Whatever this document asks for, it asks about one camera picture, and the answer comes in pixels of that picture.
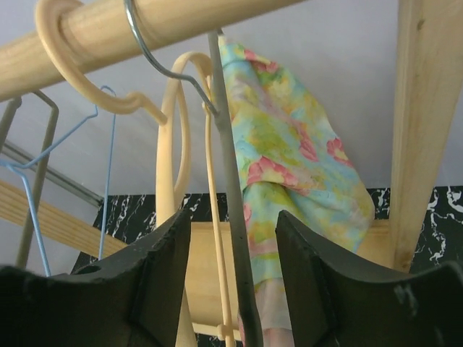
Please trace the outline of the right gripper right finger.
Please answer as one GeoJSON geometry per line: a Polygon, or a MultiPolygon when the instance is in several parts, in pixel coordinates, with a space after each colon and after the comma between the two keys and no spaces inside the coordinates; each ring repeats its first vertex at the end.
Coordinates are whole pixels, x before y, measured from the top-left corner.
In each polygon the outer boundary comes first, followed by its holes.
{"type": "Polygon", "coordinates": [[[462,264],[410,275],[315,233],[287,211],[276,238],[296,346],[460,346],[462,264]]]}

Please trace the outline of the grey metal hanger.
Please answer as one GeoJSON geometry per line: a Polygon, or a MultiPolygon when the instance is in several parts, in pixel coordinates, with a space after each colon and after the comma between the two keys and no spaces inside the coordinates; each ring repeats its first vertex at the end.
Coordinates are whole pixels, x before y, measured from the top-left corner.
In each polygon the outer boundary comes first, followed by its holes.
{"type": "Polygon", "coordinates": [[[226,198],[231,229],[235,277],[237,282],[238,307],[245,332],[245,345],[262,346],[263,334],[255,303],[250,253],[247,244],[247,232],[243,213],[242,192],[239,185],[239,174],[234,150],[229,105],[226,97],[224,74],[221,65],[221,54],[218,46],[218,37],[222,34],[222,31],[217,29],[208,33],[209,49],[213,64],[214,99],[211,99],[205,94],[197,80],[192,76],[168,70],[156,60],[143,40],[142,33],[137,26],[134,1],[125,1],[124,9],[132,34],[141,48],[143,56],[164,76],[191,83],[214,115],[223,153],[226,177],[226,198]]]}

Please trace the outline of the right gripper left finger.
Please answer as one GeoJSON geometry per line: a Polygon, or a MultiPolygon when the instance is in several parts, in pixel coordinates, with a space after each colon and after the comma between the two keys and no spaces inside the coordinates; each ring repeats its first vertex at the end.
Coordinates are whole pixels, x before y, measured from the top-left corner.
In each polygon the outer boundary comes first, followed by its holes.
{"type": "Polygon", "coordinates": [[[173,346],[190,248],[190,214],[72,275],[1,268],[3,346],[173,346]]]}

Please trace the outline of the colourful floral shirt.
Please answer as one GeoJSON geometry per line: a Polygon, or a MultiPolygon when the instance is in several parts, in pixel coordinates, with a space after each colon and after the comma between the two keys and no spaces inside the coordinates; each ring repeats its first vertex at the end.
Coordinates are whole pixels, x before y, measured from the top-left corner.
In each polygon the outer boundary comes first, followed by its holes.
{"type": "Polygon", "coordinates": [[[325,109],[295,75],[223,35],[218,47],[263,343],[292,346],[275,233],[279,213],[356,252],[374,204],[325,109]]]}

